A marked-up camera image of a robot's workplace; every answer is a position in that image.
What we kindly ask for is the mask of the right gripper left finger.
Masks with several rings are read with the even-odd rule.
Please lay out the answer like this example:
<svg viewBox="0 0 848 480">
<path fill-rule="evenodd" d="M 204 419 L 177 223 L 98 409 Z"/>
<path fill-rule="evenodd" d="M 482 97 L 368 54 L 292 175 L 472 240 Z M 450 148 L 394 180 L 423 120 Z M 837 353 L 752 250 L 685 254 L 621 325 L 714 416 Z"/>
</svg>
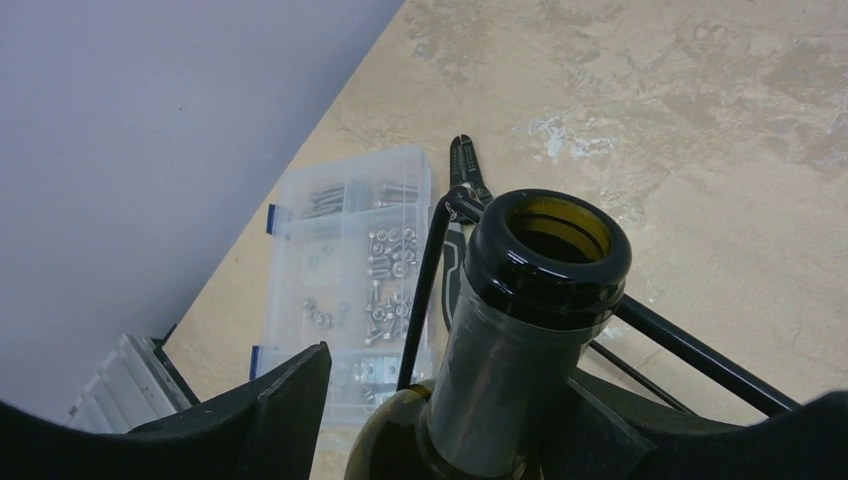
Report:
<svg viewBox="0 0 848 480">
<path fill-rule="evenodd" d="M 307 347 L 263 376 L 125 434 L 1 406 L 4 479 L 307 479 L 332 360 Z"/>
</svg>

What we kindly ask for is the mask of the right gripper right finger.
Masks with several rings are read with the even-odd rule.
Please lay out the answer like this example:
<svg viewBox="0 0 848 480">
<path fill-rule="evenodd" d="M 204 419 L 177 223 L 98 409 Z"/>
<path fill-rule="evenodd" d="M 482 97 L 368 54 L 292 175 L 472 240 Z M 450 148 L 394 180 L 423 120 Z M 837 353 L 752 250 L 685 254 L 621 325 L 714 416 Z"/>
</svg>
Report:
<svg viewBox="0 0 848 480">
<path fill-rule="evenodd" d="M 847 394 L 750 426 L 662 406 L 583 371 L 543 448 L 547 479 L 844 479 Z"/>
</svg>

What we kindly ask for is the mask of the dark bottle silver neck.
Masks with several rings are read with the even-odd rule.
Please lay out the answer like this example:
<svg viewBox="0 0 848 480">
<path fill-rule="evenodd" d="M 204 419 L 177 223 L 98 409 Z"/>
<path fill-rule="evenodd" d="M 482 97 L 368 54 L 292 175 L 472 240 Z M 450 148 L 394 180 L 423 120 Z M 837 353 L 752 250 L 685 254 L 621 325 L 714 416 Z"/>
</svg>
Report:
<svg viewBox="0 0 848 480">
<path fill-rule="evenodd" d="M 620 304 L 632 250 L 589 202 L 496 197 L 471 231 L 441 368 L 361 430 L 349 479 L 536 479 L 539 451 L 588 344 Z"/>
</svg>

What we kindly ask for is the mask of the black wire wine rack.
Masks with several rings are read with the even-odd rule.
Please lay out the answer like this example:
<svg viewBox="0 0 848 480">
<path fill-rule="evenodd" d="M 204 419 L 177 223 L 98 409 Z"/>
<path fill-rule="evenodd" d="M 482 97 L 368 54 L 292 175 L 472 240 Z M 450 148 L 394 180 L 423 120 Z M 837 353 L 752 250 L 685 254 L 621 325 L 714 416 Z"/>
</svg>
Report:
<svg viewBox="0 0 848 480">
<path fill-rule="evenodd" d="M 396 387 L 413 384 L 423 323 L 453 209 L 439 201 L 417 280 Z M 631 244 L 607 213 L 551 190 L 486 204 L 460 273 L 440 401 L 472 414 L 542 416 L 562 398 L 589 345 L 623 320 L 767 416 L 798 403 L 625 291 Z"/>
</svg>

